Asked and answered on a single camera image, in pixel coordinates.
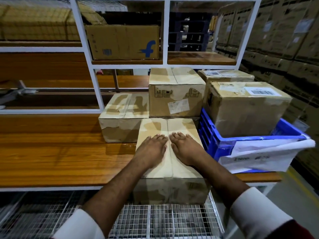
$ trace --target blue plastic crate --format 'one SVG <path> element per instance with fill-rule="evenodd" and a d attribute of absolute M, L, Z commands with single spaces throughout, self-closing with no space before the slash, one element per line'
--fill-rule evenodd
<path fill-rule="evenodd" d="M 297 139 L 298 141 L 302 141 L 306 140 L 308 137 L 308 135 L 281 118 L 269 136 L 223 138 L 204 108 L 202 108 L 199 120 L 198 134 L 201 138 L 204 149 L 216 161 L 218 161 L 222 156 L 230 155 L 237 141 L 272 139 Z"/>

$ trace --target blue f logo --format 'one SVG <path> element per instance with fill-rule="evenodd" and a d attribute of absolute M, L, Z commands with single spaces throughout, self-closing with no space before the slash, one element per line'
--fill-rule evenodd
<path fill-rule="evenodd" d="M 146 49 L 140 49 L 142 53 L 145 53 L 145 57 L 149 58 L 151 53 L 153 53 L 152 45 L 156 44 L 155 40 L 151 40 L 147 43 Z"/>

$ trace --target white metal shelf frame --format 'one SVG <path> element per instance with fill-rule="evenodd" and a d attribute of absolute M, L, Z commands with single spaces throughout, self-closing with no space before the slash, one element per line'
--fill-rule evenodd
<path fill-rule="evenodd" d="M 170 65 L 167 64 L 167 51 L 168 51 L 168 26 L 169 26 L 169 12 L 171 1 L 192 1 L 192 0 L 156 0 L 164 1 L 164 22 L 163 25 L 163 64 L 157 65 L 94 65 L 92 64 L 92 56 L 88 40 L 86 38 L 85 28 L 82 22 L 80 10 L 77 5 L 77 0 L 68 0 L 71 5 L 71 9 L 74 15 L 76 26 L 81 39 L 82 47 L 0 47 L 0 52 L 83 52 L 86 58 L 87 66 L 90 72 L 91 80 L 93 83 L 95 95 L 98 101 L 99 109 L 23 109 L 23 110 L 0 110 L 0 114 L 83 114 L 83 113 L 101 113 L 104 109 L 104 103 L 102 100 L 101 89 L 98 84 L 95 69 L 150 69 L 150 68 L 167 68 L 167 67 L 191 67 L 193 69 L 233 69 L 238 70 L 243 57 L 253 24 L 255 22 L 257 12 L 261 3 L 261 0 L 193 0 L 193 1 L 253 1 L 254 6 L 249 15 L 247 28 L 242 36 L 240 46 L 238 48 L 236 56 L 236 65 Z M 220 22 L 223 14 L 219 13 L 219 19 L 217 22 L 215 35 L 213 38 L 213 48 L 215 50 L 218 32 L 220 28 Z M 115 87 L 118 87 L 117 80 L 114 79 Z"/>

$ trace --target white sleeve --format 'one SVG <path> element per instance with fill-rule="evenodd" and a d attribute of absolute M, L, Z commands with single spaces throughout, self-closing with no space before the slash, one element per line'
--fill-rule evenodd
<path fill-rule="evenodd" d="M 105 239 L 98 224 L 82 209 L 73 215 L 54 234 L 54 239 Z"/>
<path fill-rule="evenodd" d="M 292 217 L 254 187 L 237 198 L 230 208 L 230 213 L 247 239 L 265 238 L 275 229 L 292 220 Z"/>

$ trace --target hand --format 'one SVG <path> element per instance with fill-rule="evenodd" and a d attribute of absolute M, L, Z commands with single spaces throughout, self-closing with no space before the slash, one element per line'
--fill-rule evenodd
<path fill-rule="evenodd" d="M 188 166 L 196 166 L 196 162 L 206 153 L 204 148 L 195 141 L 189 134 L 184 135 L 181 132 L 170 134 L 172 149 L 179 160 Z"/>
<path fill-rule="evenodd" d="M 145 169 L 156 167 L 163 159 L 167 148 L 168 137 L 157 134 L 153 138 L 148 136 L 138 147 L 133 157 Z"/>

